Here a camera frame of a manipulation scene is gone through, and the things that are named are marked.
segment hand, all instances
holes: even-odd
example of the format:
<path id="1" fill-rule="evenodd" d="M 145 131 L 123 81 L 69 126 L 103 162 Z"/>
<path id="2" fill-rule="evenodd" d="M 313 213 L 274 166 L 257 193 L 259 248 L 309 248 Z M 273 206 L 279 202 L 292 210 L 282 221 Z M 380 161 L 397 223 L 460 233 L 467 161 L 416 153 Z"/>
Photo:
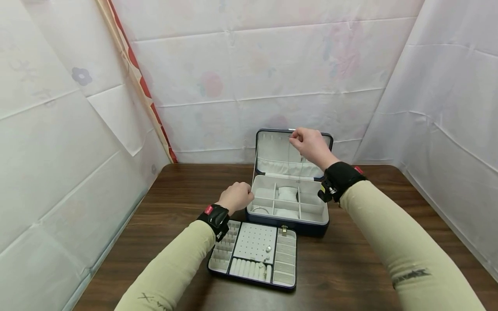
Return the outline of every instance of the hand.
<path id="1" fill-rule="evenodd" d="M 228 209 L 228 215 L 238 210 L 244 209 L 254 200 L 254 193 L 250 191 L 250 186 L 246 183 L 234 183 L 221 193 L 220 200 L 216 202 Z"/>
<path id="2" fill-rule="evenodd" d="M 330 152 L 320 131 L 299 127 L 292 133 L 289 142 L 306 160 L 318 166 L 322 171 L 339 162 L 339 159 Z"/>

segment fabric wall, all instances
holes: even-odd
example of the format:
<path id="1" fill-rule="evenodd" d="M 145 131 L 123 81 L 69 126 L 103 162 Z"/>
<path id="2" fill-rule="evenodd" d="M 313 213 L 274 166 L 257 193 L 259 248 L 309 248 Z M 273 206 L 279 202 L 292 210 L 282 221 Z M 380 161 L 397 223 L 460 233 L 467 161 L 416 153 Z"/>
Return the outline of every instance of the fabric wall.
<path id="1" fill-rule="evenodd" d="M 496 280 L 497 35 L 495 0 L 426 0 L 355 159 L 399 167 Z"/>
<path id="2" fill-rule="evenodd" d="M 253 162 L 261 127 L 351 161 L 423 0 L 112 0 L 180 162 Z"/>
<path id="3" fill-rule="evenodd" d="M 2 310 L 70 309 L 167 163 L 92 3 L 0 3 Z"/>
<path id="4" fill-rule="evenodd" d="M 22 0 L 33 21 L 150 186 L 168 163 L 95 1 Z"/>

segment red label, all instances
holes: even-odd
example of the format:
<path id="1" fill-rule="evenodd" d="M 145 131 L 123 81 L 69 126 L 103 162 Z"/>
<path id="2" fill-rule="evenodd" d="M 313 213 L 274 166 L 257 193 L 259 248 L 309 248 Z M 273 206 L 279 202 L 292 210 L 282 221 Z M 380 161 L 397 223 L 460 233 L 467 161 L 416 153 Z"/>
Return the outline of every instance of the red label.
<path id="1" fill-rule="evenodd" d="M 362 169 L 359 167 L 359 166 L 355 166 L 355 170 L 360 173 L 360 174 L 363 174 L 363 171 Z"/>
<path id="2" fill-rule="evenodd" d="M 211 214 L 211 212 L 213 211 L 213 207 L 211 205 L 209 205 L 208 207 L 206 207 L 206 209 L 204 210 L 204 213 L 209 215 Z"/>

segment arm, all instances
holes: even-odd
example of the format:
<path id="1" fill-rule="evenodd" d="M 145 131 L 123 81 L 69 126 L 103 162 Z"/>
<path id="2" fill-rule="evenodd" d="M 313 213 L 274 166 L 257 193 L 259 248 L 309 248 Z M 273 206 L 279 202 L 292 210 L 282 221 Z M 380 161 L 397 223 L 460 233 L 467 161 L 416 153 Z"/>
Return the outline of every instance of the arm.
<path id="1" fill-rule="evenodd" d="M 339 180 L 320 132 L 298 128 L 290 143 L 329 180 Z M 483 311 L 484 307 L 451 258 L 401 207 L 369 181 L 352 185 L 340 198 L 343 207 L 386 267 L 406 311 Z"/>
<path id="2" fill-rule="evenodd" d="M 248 184 L 234 183 L 223 191 L 217 204 L 228 209 L 231 216 L 253 199 Z M 115 310 L 173 310 L 215 241 L 207 223 L 201 220 L 191 223 L 147 265 Z"/>

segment purple flower print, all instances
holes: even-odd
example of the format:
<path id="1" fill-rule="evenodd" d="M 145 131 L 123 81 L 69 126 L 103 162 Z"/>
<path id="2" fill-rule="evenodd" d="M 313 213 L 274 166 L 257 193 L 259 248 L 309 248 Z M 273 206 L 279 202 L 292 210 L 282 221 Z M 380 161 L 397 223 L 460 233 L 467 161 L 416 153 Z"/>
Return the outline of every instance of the purple flower print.
<path id="1" fill-rule="evenodd" d="M 73 68 L 73 74 L 71 75 L 73 80 L 78 82 L 81 86 L 86 86 L 93 81 L 90 73 L 85 68 Z"/>

